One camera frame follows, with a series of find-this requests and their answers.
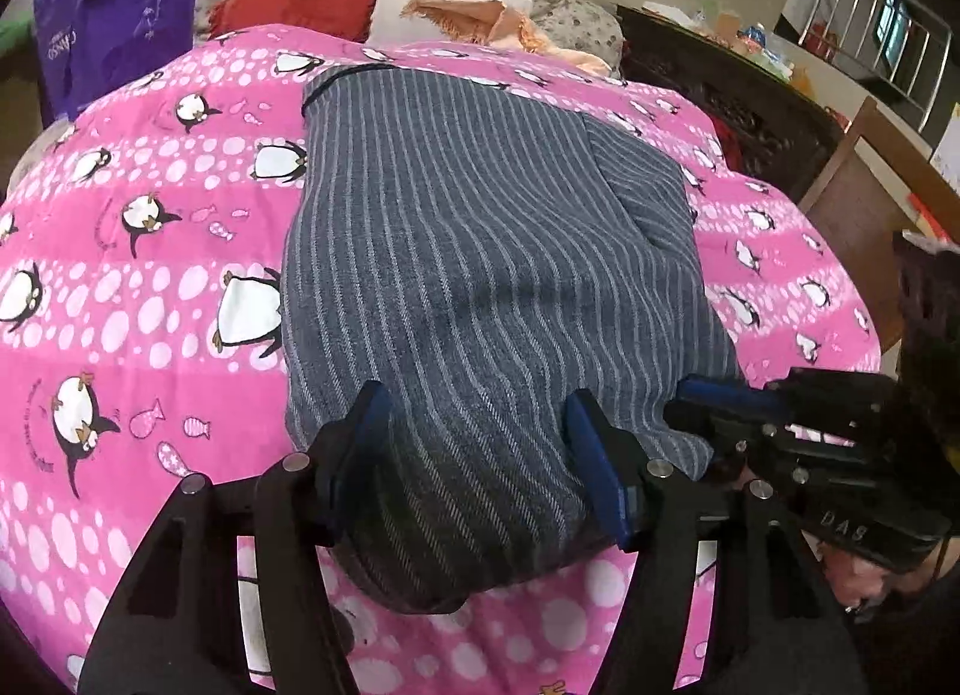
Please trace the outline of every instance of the fish print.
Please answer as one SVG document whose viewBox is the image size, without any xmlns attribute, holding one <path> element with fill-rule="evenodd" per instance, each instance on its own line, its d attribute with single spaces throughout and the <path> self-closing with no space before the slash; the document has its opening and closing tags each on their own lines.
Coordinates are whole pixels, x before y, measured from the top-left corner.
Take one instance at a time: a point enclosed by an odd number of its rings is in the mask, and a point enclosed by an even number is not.
<svg viewBox="0 0 960 695">
<path fill-rule="evenodd" d="M 131 417 L 128 429 L 131 435 L 142 441 L 142 439 L 148 438 L 152 431 L 154 431 L 154 427 L 157 426 L 157 421 L 163 421 L 165 418 L 163 409 L 160 407 L 160 400 L 154 400 L 154 407 L 150 408 L 150 410 L 141 411 L 139 414 Z"/>
</svg>

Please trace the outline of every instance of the metal screw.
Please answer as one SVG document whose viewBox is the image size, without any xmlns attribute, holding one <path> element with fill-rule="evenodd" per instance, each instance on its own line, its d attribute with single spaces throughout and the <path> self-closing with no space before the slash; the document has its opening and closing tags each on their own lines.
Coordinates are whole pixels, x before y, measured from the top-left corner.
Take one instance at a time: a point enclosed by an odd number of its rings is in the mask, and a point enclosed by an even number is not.
<svg viewBox="0 0 960 695">
<path fill-rule="evenodd" d="M 203 473 L 191 473 L 181 481 L 181 492 L 196 494 L 206 486 L 206 477 Z"/>
<path fill-rule="evenodd" d="M 669 478 L 673 475 L 673 465 L 667 460 L 650 460 L 647 463 L 647 472 L 655 478 Z"/>
<path fill-rule="evenodd" d="M 750 482 L 750 494 L 760 500 L 769 500 L 774 496 L 774 487 L 760 478 L 755 478 Z"/>
<path fill-rule="evenodd" d="M 288 473 L 299 473 L 310 465 L 310 458 L 302 451 L 295 451 L 283 458 L 283 469 Z"/>
</svg>

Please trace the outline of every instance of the white polka dot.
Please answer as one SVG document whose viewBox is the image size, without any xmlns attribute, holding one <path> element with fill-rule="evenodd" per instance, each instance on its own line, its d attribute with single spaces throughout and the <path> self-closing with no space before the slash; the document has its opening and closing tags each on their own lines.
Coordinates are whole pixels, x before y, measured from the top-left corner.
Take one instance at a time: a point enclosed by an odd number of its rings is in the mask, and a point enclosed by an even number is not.
<svg viewBox="0 0 960 695">
<path fill-rule="evenodd" d="M 163 320 L 163 299 L 161 297 L 151 297 L 140 307 L 140 312 L 136 315 L 136 325 L 144 335 L 150 335 L 150 332 L 160 326 Z"/>
<path fill-rule="evenodd" d="M 186 174 L 186 161 L 183 159 L 177 159 L 173 164 L 167 167 L 166 178 L 171 183 L 176 183 L 181 180 L 182 177 Z"/>
<path fill-rule="evenodd" d="M 72 598 L 64 600 L 64 613 L 66 613 L 66 618 L 70 620 L 70 624 L 80 624 L 80 609 Z"/>
<path fill-rule="evenodd" d="M 386 695 L 403 684 L 400 671 L 386 660 L 351 660 L 350 669 L 357 689 L 371 695 Z"/>
<path fill-rule="evenodd" d="M 437 660 L 434 655 L 424 655 L 414 660 L 414 669 L 424 679 L 431 679 L 440 670 L 440 660 Z"/>
<path fill-rule="evenodd" d="M 86 593 L 85 599 L 83 599 L 83 607 L 86 610 L 86 618 L 90 621 L 90 625 L 93 626 L 93 629 L 97 629 L 97 625 L 100 624 L 100 619 L 104 615 L 104 611 L 107 610 L 107 597 L 102 593 L 96 586 L 90 588 L 90 591 Z"/>
<path fill-rule="evenodd" d="M 107 302 L 107 300 L 113 296 L 114 292 L 119 289 L 120 279 L 120 270 L 110 270 L 100 279 L 96 289 L 93 289 L 93 298 L 97 300 L 97 302 Z"/>
<path fill-rule="evenodd" d="M 45 582 L 40 582 L 37 585 L 37 599 L 40 601 L 40 607 L 47 615 L 53 616 L 54 613 L 56 613 L 54 593 L 50 591 L 49 586 L 47 586 Z"/>
<path fill-rule="evenodd" d="M 64 565 L 69 568 L 77 566 L 77 537 L 73 534 L 70 520 L 62 513 L 54 516 L 50 524 L 50 537 L 54 541 L 54 548 Z"/>
<path fill-rule="evenodd" d="M 170 358 L 173 351 L 165 342 L 155 342 L 150 346 L 150 366 L 155 370 L 163 369 L 170 364 Z"/>
<path fill-rule="evenodd" d="M 67 316 L 74 318 L 77 316 L 77 313 L 80 313 L 80 308 L 83 308 L 83 303 L 86 302 L 86 296 L 88 295 L 88 292 L 89 289 L 85 286 L 78 286 L 73 289 L 69 299 L 66 301 Z"/>
<path fill-rule="evenodd" d="M 27 324 L 27 328 L 23 330 L 23 344 L 32 348 L 40 342 L 40 337 L 43 337 L 43 327 L 35 322 Z"/>
<path fill-rule="evenodd" d="M 190 359 L 190 357 L 197 353 L 197 348 L 199 347 L 200 340 L 198 340 L 198 337 L 191 332 L 191 334 L 184 337 L 184 345 L 181 347 L 181 355 L 184 356 L 184 359 Z"/>
<path fill-rule="evenodd" d="M 6 559 L 0 559 L 0 586 L 8 592 L 16 590 L 16 573 Z"/>
<path fill-rule="evenodd" d="M 544 638 L 554 649 L 572 652 L 587 640 L 587 612 L 573 600 L 551 600 L 541 614 Z"/>
<path fill-rule="evenodd" d="M 606 559 L 594 559 L 587 564 L 587 595 L 593 605 L 612 609 L 623 602 L 627 585 L 623 572 Z"/>
<path fill-rule="evenodd" d="M 243 137 L 228 137 L 227 140 L 224 140 L 224 153 L 227 156 L 236 156 L 238 153 L 243 153 L 247 147 L 247 141 Z"/>
<path fill-rule="evenodd" d="M 126 535 L 117 528 L 110 530 L 107 536 L 107 549 L 110 550 L 110 556 L 118 567 L 127 567 L 130 563 L 130 545 Z"/>
<path fill-rule="evenodd" d="M 40 573 L 46 573 L 50 567 L 50 544 L 40 527 L 32 524 L 27 530 L 27 546 L 30 549 L 30 560 Z"/>
<path fill-rule="evenodd" d="M 176 293 L 179 294 L 179 298 L 184 301 L 193 299 L 199 293 L 203 292 L 208 279 L 209 276 L 206 270 L 200 265 L 194 265 L 192 268 L 186 270 L 184 277 L 181 277 L 181 282 L 179 282 L 179 287 L 176 288 Z"/>
<path fill-rule="evenodd" d="M 471 682 L 477 682 L 487 674 L 487 659 L 471 643 L 458 644 L 450 653 L 450 664 L 453 670 Z"/>
<path fill-rule="evenodd" d="M 453 613 L 437 613 L 427 617 L 430 624 L 441 633 L 462 633 L 473 621 L 473 611 L 469 606 L 464 605 Z"/>
<path fill-rule="evenodd" d="M 511 636 L 507 639 L 507 657 L 514 663 L 526 663 L 534 655 L 534 645 L 524 636 Z"/>
<path fill-rule="evenodd" d="M 93 527 L 83 528 L 83 548 L 88 550 L 90 554 L 96 554 L 97 549 L 100 548 L 100 542 L 97 540 L 97 532 Z"/>
<path fill-rule="evenodd" d="M 112 354 L 123 345 L 129 330 L 130 318 L 127 314 L 124 311 L 114 311 L 104 321 L 103 332 L 100 332 L 100 345 L 103 345 L 107 354 Z"/>
<path fill-rule="evenodd" d="M 27 497 L 27 487 L 22 481 L 13 484 L 13 505 L 18 511 L 26 511 L 27 503 L 30 498 Z"/>
</svg>

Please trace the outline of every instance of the metal railing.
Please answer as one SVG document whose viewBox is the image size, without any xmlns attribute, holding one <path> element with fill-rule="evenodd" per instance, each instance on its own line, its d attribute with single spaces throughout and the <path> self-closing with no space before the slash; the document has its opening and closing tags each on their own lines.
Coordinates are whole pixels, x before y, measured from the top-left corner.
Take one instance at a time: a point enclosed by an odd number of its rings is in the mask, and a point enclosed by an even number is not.
<svg viewBox="0 0 960 695">
<path fill-rule="evenodd" d="M 916 123 L 915 118 L 904 118 L 904 121 L 915 126 L 918 132 L 923 131 L 923 126 L 926 126 L 926 122 L 930 117 L 930 111 L 933 108 L 933 102 L 936 100 L 940 90 L 940 84 L 943 82 L 944 70 L 947 68 L 950 43 L 953 39 L 953 33 L 949 25 L 942 17 L 937 15 L 920 0 L 871 0 L 870 14 L 867 15 L 867 19 L 863 25 L 863 31 L 860 32 L 856 50 L 849 50 L 847 48 L 847 42 L 848 39 L 850 39 L 851 27 L 856 19 L 861 0 L 853 0 L 853 7 L 851 8 L 850 15 L 847 17 L 847 22 L 843 25 L 843 33 L 840 35 L 840 38 L 837 40 L 835 35 L 833 35 L 833 39 L 830 39 L 829 36 L 827 36 L 830 34 L 830 27 L 833 24 L 834 17 L 837 14 L 837 10 L 840 9 L 842 2 L 843 0 L 813 1 L 813 7 L 810 9 L 810 14 L 806 19 L 806 25 L 803 27 L 803 33 L 800 35 L 800 45 L 803 45 L 807 37 L 819 40 L 822 43 L 822 49 L 832 51 L 834 54 L 832 61 L 835 60 L 836 54 L 845 56 L 852 60 L 853 63 L 856 63 L 856 65 L 859 65 L 863 70 L 867 70 L 872 76 L 883 80 L 891 89 L 894 89 L 897 94 L 903 97 L 906 102 L 920 111 L 919 123 Z M 829 10 L 829 15 L 827 15 L 822 33 L 811 31 L 810 28 L 813 26 L 814 20 L 822 6 L 826 6 Z M 880 8 L 880 15 L 877 15 L 878 7 Z M 882 19 L 885 9 L 890 10 L 891 17 L 889 17 L 888 25 L 882 33 L 882 39 L 878 40 L 877 54 L 875 54 L 872 59 L 869 55 L 861 59 L 861 53 L 863 53 L 867 36 L 870 36 L 872 32 L 877 32 L 877 24 Z M 893 36 L 900 17 L 905 19 L 906 35 L 904 36 L 904 42 L 899 49 L 899 53 L 896 54 L 894 63 L 890 64 L 884 58 L 884 54 L 888 49 L 891 36 Z M 853 31 L 853 36 L 856 36 L 856 30 Z M 923 44 L 920 46 L 920 53 L 917 56 L 913 74 L 910 76 L 909 83 L 904 87 L 904 85 L 896 81 L 896 78 L 899 75 L 907 46 L 912 46 L 918 36 L 923 36 Z M 923 63 L 925 63 L 925 58 L 928 57 L 930 44 L 933 44 L 935 51 L 943 49 L 943 52 L 940 55 L 939 65 L 935 65 L 937 70 L 936 79 L 929 92 L 920 89 L 920 91 L 917 92 L 919 95 L 917 95 L 915 94 L 917 78 L 920 75 L 920 68 L 923 66 Z M 841 60 L 840 64 L 833 65 L 844 73 L 850 74 L 848 70 L 843 69 L 842 63 Z"/>
</svg>

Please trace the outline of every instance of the gray striped fabric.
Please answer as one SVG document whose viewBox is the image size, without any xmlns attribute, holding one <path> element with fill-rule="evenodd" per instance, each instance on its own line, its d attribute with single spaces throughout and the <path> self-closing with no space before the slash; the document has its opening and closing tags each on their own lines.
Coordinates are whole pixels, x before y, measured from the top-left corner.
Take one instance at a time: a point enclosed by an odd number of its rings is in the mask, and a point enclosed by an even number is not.
<svg viewBox="0 0 960 695">
<path fill-rule="evenodd" d="M 305 448 L 368 378 L 392 394 L 368 503 L 334 552 L 360 588 L 442 612 L 607 545 L 562 441 L 576 388 L 702 474 L 709 446 L 662 407 L 683 376 L 738 369 L 673 161 L 428 71 L 332 68 L 306 97 L 282 271 L 287 426 Z"/>
</svg>

